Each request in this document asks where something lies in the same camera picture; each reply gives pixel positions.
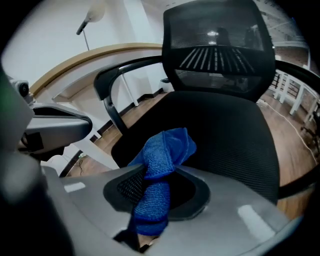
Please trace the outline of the black office chair seat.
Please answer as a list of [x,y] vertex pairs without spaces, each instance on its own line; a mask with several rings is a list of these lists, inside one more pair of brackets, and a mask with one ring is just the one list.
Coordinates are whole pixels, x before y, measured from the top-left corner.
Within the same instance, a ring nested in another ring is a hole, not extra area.
[[231,95],[174,91],[148,110],[111,149],[126,167],[152,136],[186,128],[196,152],[187,167],[235,179],[273,204],[280,168],[269,126],[255,102]]

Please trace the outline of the light wooden desk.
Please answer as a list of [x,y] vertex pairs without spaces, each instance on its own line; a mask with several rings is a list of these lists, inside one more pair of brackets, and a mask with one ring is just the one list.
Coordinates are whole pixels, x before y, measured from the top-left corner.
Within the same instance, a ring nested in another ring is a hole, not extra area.
[[[66,176],[76,165],[81,154],[83,162],[99,164],[109,171],[118,166],[110,153],[103,151],[91,139],[100,142],[102,134],[114,128],[104,103],[99,100],[93,81],[99,71],[108,66],[142,57],[161,54],[158,43],[120,43],[92,49],[58,64],[38,80],[31,83],[30,91],[41,103],[58,103],[87,115],[93,124],[86,138],[72,143],[63,155],[52,157],[47,166],[56,169],[57,174]],[[118,112],[141,109],[145,97],[153,97],[162,89],[164,72],[160,64],[139,68],[121,75],[112,87],[111,98]]]

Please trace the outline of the blue cloth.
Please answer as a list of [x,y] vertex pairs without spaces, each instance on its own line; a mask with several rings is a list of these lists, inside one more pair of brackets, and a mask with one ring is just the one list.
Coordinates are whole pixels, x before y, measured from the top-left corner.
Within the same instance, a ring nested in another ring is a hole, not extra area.
[[146,182],[142,198],[133,210],[136,233],[159,236],[168,225],[170,185],[167,177],[197,150],[196,143],[184,128],[174,128],[150,137],[128,164],[144,165]]

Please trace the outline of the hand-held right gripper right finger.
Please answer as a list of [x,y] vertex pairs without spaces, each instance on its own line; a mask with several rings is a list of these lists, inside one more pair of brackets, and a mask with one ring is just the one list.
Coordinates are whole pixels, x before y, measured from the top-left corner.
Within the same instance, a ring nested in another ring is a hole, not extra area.
[[172,221],[147,256],[266,256],[302,218],[289,220],[276,205],[241,182],[179,166],[204,181],[210,200],[196,217]]

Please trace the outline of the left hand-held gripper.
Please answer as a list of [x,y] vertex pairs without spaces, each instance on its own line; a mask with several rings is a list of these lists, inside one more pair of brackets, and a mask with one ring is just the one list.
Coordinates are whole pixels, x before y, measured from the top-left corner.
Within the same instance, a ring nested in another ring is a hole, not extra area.
[[92,130],[92,121],[73,108],[59,104],[36,105],[17,150],[37,161],[47,162],[62,156],[66,146],[84,139]]

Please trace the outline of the white table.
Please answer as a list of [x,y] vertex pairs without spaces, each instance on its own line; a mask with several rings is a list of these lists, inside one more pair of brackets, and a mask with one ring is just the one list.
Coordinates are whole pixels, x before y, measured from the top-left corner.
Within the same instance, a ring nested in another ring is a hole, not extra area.
[[320,103],[320,96],[309,85],[277,69],[268,89],[273,92],[273,98],[279,100],[281,104],[284,102],[292,103],[290,115],[293,115],[302,106],[304,95],[309,94],[311,105],[303,122],[307,123],[313,119],[313,112],[318,109],[317,104]]

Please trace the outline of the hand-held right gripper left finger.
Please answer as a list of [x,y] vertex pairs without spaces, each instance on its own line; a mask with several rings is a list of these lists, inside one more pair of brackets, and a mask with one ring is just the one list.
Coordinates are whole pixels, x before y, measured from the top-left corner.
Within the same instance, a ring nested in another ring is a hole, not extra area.
[[133,209],[143,196],[141,164],[61,180],[73,203],[95,227],[114,238],[131,227]]

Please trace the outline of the black mesh office chair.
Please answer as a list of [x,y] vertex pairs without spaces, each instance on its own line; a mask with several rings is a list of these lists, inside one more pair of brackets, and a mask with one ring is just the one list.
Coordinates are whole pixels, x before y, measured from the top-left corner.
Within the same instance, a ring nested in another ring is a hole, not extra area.
[[[205,92],[233,96],[257,104],[271,85],[276,68],[292,70],[306,82],[317,77],[275,59],[273,43],[253,0],[195,0],[163,14],[162,54],[112,64],[94,79],[94,88],[122,136],[125,125],[112,102],[112,87],[121,75],[162,63],[173,92]],[[315,167],[284,186],[278,200],[316,183]]]

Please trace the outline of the black desk lamp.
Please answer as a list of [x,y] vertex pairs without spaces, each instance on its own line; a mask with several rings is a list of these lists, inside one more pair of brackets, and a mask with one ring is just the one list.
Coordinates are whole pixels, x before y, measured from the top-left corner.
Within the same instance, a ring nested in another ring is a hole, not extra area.
[[87,40],[87,36],[86,36],[86,32],[85,32],[85,27],[89,24],[89,23],[97,23],[99,22],[105,15],[105,4],[103,1],[96,1],[93,2],[92,5],[90,6],[84,20],[82,21],[82,23],[80,24],[79,28],[76,31],[76,35],[80,35],[83,34],[84,37],[84,41],[85,41],[85,45],[87,50],[90,50],[89,44],[88,44],[88,40]]

